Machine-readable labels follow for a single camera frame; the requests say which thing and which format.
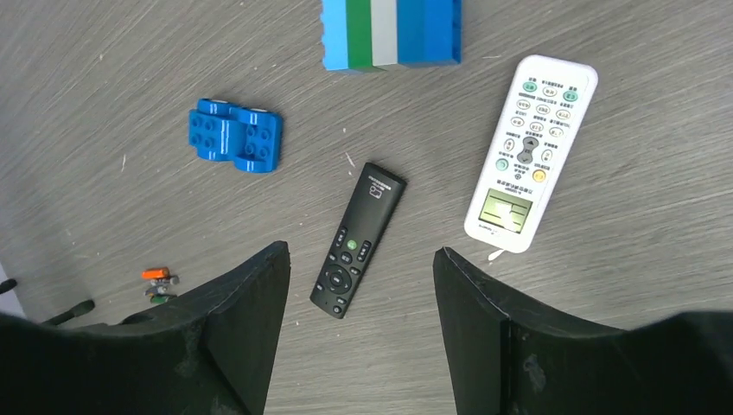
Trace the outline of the grey battery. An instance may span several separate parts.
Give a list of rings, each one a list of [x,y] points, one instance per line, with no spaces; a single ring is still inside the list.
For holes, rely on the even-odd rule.
[[[177,285],[180,279],[177,276],[150,280],[150,288],[145,291],[147,297],[164,296],[169,292],[171,285]]]

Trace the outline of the blue toy car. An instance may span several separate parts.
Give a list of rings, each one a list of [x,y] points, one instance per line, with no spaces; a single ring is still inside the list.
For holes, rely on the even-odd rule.
[[[217,99],[199,99],[188,113],[188,143],[196,155],[235,169],[270,174],[280,160],[283,118]]]

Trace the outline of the black tripod stand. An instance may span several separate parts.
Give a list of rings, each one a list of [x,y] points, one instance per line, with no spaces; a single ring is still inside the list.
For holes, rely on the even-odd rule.
[[[16,288],[17,281],[14,278],[6,279],[1,283],[1,293],[12,291]],[[43,322],[49,326],[59,326],[64,322],[68,322],[76,317],[83,316],[95,308],[95,302],[91,299],[83,301],[74,305],[71,309],[60,313],[57,316],[51,317],[50,319]]]

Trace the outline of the black remote control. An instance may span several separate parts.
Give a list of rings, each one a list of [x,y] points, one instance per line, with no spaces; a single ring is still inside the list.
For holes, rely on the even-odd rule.
[[[364,164],[310,294],[330,316],[345,316],[406,185],[387,169]]]

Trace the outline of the orange battery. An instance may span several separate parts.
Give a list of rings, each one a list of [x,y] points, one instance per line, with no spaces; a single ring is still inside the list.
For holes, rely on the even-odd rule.
[[[168,267],[151,268],[142,272],[142,279],[145,280],[158,280],[170,277],[170,271]]]

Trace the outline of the white air conditioner remote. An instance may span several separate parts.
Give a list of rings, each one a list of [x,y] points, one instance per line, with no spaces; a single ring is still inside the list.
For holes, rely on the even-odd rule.
[[[582,63],[533,54],[514,72],[463,222],[505,252],[531,245],[598,85]]]

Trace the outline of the blue green brick block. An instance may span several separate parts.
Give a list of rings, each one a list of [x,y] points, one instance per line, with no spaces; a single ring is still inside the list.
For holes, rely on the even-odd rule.
[[[322,64],[372,73],[462,61],[461,0],[322,2]]]

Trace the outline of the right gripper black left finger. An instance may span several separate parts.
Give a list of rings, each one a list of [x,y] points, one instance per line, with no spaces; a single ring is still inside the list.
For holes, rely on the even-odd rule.
[[[121,323],[1,318],[4,414],[260,414],[290,285],[288,245]]]

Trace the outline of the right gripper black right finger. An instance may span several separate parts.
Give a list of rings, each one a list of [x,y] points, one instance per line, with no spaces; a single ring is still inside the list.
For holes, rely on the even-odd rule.
[[[617,329],[552,308],[448,247],[433,278],[460,414],[732,411],[729,311]]]

